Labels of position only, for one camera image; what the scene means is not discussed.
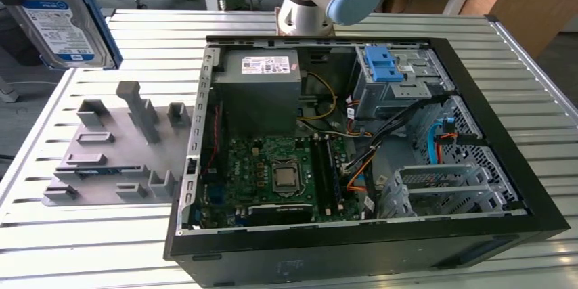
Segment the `blue plastic latch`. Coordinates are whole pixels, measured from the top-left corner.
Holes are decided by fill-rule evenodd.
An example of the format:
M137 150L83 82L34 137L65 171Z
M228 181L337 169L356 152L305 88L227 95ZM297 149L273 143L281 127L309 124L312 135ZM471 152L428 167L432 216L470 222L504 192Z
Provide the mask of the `blue plastic latch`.
M395 58L386 47L364 47L364 58L372 71L372 81L402 81Z

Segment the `yellow cable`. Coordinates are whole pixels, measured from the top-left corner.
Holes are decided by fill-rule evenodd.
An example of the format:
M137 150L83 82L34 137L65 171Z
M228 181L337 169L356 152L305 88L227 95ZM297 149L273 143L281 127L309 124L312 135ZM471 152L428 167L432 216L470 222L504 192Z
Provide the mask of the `yellow cable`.
M331 98L333 99L333 103L331 104L331 109L327 111L327 113L317 115L317 116L303 116L303 117L297 118L297 120L319 120L319 119L324 118L325 116L328 116L331 113L333 113L335 107L336 107L336 96L335 96L333 89L327 84L327 82L323 80L323 78L312 72L307 72L307 74L313 76L317 79L317 81L320 81L320 83L327 87L328 91L331 92Z

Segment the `hard drive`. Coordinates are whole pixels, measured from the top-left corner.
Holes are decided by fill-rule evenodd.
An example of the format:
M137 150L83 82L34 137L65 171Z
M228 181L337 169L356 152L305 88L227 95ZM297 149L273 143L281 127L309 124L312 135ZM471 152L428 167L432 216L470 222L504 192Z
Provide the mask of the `hard drive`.
M96 0L0 0L53 69L116 69L121 54Z

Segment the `blue hard drive label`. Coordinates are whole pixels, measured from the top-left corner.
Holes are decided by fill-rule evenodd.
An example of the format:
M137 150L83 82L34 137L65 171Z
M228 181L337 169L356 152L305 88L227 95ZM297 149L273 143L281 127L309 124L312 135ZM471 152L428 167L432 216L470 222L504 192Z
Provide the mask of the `blue hard drive label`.
M85 34L73 25L73 15L66 2L25 0L21 7L58 58L65 61L89 61L95 58Z

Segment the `wire bundle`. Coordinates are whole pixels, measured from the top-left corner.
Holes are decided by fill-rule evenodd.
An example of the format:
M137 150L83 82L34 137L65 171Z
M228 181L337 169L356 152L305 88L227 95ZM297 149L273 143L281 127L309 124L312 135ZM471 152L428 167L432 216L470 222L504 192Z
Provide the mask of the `wire bundle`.
M375 152L382 144L383 138L399 129L411 119L414 113L426 105L443 103L448 99L448 95L436 95L428 99L420 99L414 102L410 106L407 106L402 111L394 114L391 118L386 120L383 125L379 127L378 131L372 134L369 139L369 143L367 144L365 150L357 155L357 157L347 163L344 169L349 169L360 162L363 162L359 170L353 173L348 183L347 190L364 191L363 187L351 186L363 170L367 168L372 158L375 157Z
M323 86L325 86L328 92L331 93L331 100L332 100L332 103L331 103L331 108L329 108L329 110L328 110L324 114L320 114L320 115L316 115L316 116L301 116L300 118L297 118L299 121L304 121L304 120L320 120L321 118L329 116L331 113L333 113L335 108L336 108L336 95L335 95L335 91L333 91L333 89L331 88L329 84L328 84L328 83L323 80L323 78L321 78L317 74L315 74L313 72L307 72L307 74L309 74L312 77L315 77L315 79L316 79L316 80L323 84Z

